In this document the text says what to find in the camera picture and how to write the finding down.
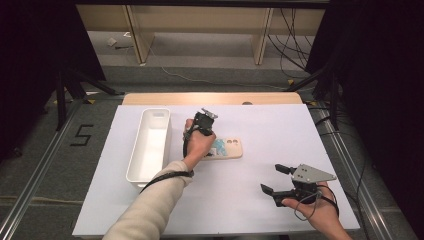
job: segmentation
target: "white tabletop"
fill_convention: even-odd
[[[136,198],[125,176],[141,114],[146,108],[171,110],[169,161],[182,159],[185,120],[202,107],[219,115],[213,130],[220,138],[239,137],[239,159],[202,161],[170,216],[164,236],[290,234],[312,231],[289,208],[277,208],[260,184],[275,191],[293,188],[275,164],[304,163],[336,174],[305,105],[119,106],[73,235],[98,237]],[[338,180],[329,182],[337,196],[345,229],[358,229],[355,215]]]

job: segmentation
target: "white plastic bin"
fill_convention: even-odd
[[[169,109],[143,111],[127,170],[127,180],[136,188],[144,188],[168,164],[171,133]]]

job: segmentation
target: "hand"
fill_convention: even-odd
[[[192,124],[193,119],[187,119],[184,129],[191,127]],[[187,156],[183,159],[189,172],[191,172],[197,163],[208,154],[215,139],[215,133],[212,133],[210,136],[205,136],[199,131],[193,131],[187,145]]]
[[[318,185],[328,186],[326,182],[320,182]],[[325,187],[320,187],[319,189],[322,191],[323,196],[334,201],[333,194],[329,189]],[[315,203],[299,204],[296,199],[286,198],[281,203],[292,209],[297,207],[297,210],[304,217],[309,218],[308,221],[312,227],[323,233],[328,239],[351,239],[341,225],[336,209],[327,201],[317,199]]]

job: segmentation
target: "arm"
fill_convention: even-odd
[[[194,131],[187,146],[187,156],[182,161],[169,163],[156,176],[174,171],[190,172],[208,153],[215,138],[215,134],[206,137]],[[184,187],[190,182],[188,177],[174,177],[152,184],[135,199],[103,239],[159,239]]]
[[[326,182],[319,183],[320,185],[328,186]],[[334,200],[333,195],[329,189],[321,187],[323,196]],[[286,198],[282,202],[287,207],[292,209],[299,210],[305,217],[311,216],[315,203],[306,205],[299,204],[295,199]],[[342,224],[339,221],[337,216],[336,209],[328,202],[318,199],[316,202],[317,206],[313,215],[308,219],[309,223],[316,230],[323,233],[328,239],[337,239],[337,240],[350,240],[352,239],[347,232],[344,230]]]

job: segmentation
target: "fuzzy white sweater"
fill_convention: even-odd
[[[187,166],[182,161],[173,161],[156,176],[175,171],[187,171]],[[191,181],[189,177],[173,177],[152,184],[125,210],[103,239],[160,239],[169,215]]]

